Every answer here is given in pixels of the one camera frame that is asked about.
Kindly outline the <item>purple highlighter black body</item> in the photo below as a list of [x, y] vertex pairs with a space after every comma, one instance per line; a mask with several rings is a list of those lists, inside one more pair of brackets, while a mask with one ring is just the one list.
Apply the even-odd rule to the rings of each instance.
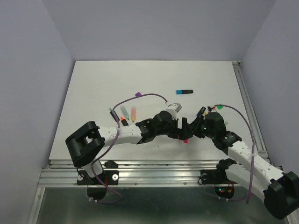
[[202, 116], [205, 113], [205, 111], [206, 111], [206, 108], [203, 106], [197, 113], [197, 117]]

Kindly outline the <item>orange pastel highlighter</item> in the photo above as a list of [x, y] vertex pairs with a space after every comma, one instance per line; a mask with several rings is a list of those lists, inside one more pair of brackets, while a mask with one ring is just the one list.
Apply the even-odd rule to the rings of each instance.
[[131, 121], [135, 122], [135, 120], [136, 120], [136, 107], [132, 106], [131, 107]]

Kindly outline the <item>blue highlighter black body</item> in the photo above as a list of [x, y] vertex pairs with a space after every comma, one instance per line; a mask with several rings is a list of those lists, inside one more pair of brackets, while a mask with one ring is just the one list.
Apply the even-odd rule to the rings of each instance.
[[176, 90], [177, 95], [193, 94], [193, 90]]

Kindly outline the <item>purple highlighter cap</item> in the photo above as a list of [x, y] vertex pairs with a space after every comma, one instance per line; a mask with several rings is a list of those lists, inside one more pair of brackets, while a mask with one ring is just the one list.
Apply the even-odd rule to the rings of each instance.
[[135, 94], [135, 96], [136, 97], [140, 97], [142, 94], [140, 93], [140, 92], [137, 92], [136, 94]]

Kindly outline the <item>orange highlighter black body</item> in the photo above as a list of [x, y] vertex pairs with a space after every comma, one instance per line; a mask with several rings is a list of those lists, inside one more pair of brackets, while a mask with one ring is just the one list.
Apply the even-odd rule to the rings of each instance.
[[121, 117], [121, 123], [123, 126], [129, 126], [127, 120], [124, 117]]

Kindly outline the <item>mint pastel highlighter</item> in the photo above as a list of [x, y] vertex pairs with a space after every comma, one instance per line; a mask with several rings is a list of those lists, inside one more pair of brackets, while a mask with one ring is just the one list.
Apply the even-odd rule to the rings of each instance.
[[129, 113], [128, 113], [126, 107], [123, 106], [123, 105], [121, 105], [121, 106], [120, 106], [120, 110], [121, 110], [123, 116], [124, 116], [127, 120], [130, 120], [130, 116], [129, 116]]

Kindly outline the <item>green highlighter black body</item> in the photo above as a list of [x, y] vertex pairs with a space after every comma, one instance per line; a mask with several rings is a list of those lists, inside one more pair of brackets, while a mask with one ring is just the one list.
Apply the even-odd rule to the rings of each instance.
[[118, 122], [119, 118], [118, 118], [117, 114], [113, 112], [112, 108], [110, 108], [109, 110], [110, 110], [110, 114], [113, 117], [113, 119], [115, 120], [115, 122]]

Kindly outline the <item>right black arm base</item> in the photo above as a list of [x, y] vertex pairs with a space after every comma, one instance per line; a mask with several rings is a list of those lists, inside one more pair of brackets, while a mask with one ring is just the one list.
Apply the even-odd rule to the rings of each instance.
[[243, 200], [233, 199], [235, 194], [235, 184], [236, 182], [229, 180], [226, 171], [232, 166], [237, 164], [236, 161], [232, 159], [220, 160], [216, 165], [215, 169], [205, 169], [200, 170], [200, 176], [198, 178], [198, 184], [203, 185], [217, 185], [225, 184], [226, 186], [214, 187], [214, 192], [220, 200], [237, 202]]

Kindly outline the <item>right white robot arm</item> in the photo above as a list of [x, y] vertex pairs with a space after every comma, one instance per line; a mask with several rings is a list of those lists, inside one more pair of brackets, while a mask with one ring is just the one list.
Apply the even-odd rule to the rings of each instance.
[[215, 170], [220, 182], [234, 181], [259, 197], [269, 213], [284, 219], [299, 207], [299, 177], [268, 163], [234, 132], [228, 131], [217, 112], [199, 115], [191, 124], [194, 136], [210, 138], [214, 146], [235, 161]]

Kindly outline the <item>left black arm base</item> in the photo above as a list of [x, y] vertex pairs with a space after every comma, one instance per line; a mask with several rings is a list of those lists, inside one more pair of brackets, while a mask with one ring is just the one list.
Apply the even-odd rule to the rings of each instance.
[[118, 164], [107, 161], [103, 165], [97, 161], [95, 165], [87, 165], [81, 170], [76, 169], [77, 185], [86, 186], [86, 194], [90, 201], [100, 204], [111, 204], [123, 199], [122, 195], [112, 189], [119, 183]]

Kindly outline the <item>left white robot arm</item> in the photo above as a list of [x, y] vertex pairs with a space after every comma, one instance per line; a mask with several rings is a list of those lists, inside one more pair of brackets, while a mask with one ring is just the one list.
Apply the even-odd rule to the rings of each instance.
[[96, 160], [102, 148], [110, 149], [119, 144], [144, 144], [161, 135], [186, 140], [192, 137], [192, 129], [186, 118], [182, 118], [182, 126], [178, 128], [178, 120], [168, 111], [161, 111], [152, 119], [120, 128], [100, 127], [94, 121], [89, 121], [66, 138], [65, 143], [74, 167], [83, 168], [88, 179], [98, 184], [104, 178], [102, 165]]

